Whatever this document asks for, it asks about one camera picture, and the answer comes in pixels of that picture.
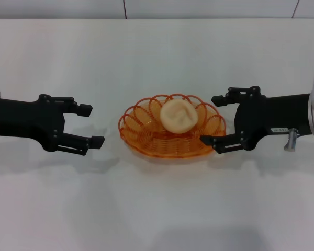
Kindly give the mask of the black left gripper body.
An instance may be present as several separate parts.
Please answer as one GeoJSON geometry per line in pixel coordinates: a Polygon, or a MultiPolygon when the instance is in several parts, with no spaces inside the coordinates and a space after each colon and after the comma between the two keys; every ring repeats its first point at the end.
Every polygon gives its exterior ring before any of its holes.
{"type": "Polygon", "coordinates": [[[64,123],[62,110],[49,95],[33,102],[0,98],[0,136],[33,139],[55,152],[64,123]]]}

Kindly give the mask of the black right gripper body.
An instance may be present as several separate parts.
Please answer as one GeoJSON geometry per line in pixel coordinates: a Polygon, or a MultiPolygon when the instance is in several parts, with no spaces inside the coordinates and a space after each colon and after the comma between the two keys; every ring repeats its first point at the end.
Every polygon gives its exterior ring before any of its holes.
{"type": "Polygon", "coordinates": [[[296,130],[299,136],[310,134],[308,120],[309,94],[266,97],[259,87],[240,94],[235,115],[235,134],[246,151],[255,149],[268,136],[289,134],[296,130]]]}

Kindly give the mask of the pale round steamed bun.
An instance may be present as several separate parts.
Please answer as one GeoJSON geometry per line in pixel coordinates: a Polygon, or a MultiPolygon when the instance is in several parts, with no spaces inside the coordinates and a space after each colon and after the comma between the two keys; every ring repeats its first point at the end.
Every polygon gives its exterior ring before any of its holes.
{"type": "Polygon", "coordinates": [[[198,113],[189,101],[172,99],[162,106],[160,120],[167,131],[182,134],[197,124],[198,113]]]}

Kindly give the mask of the orange woven plastic basket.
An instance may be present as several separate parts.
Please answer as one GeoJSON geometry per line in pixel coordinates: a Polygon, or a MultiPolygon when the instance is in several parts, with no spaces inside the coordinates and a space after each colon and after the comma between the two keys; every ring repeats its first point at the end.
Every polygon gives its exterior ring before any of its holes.
{"type": "Polygon", "coordinates": [[[194,95],[156,95],[139,100],[120,117],[118,130],[126,145],[145,156],[156,158],[194,158],[212,153],[200,136],[225,136],[224,117],[211,104],[194,95]],[[175,134],[164,128],[160,119],[163,105],[171,100],[189,102],[198,114],[197,124],[188,132],[175,134]]]}

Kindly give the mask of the white tablecloth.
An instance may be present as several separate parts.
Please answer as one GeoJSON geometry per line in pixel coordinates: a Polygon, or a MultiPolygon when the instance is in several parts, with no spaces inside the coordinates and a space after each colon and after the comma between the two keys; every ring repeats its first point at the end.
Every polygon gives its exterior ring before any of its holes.
{"type": "Polygon", "coordinates": [[[314,19],[0,19],[0,92],[90,104],[67,133],[86,156],[0,137],[0,251],[314,251],[314,137],[165,160],[131,152],[117,123],[138,100],[257,85],[308,93],[314,19]]]}

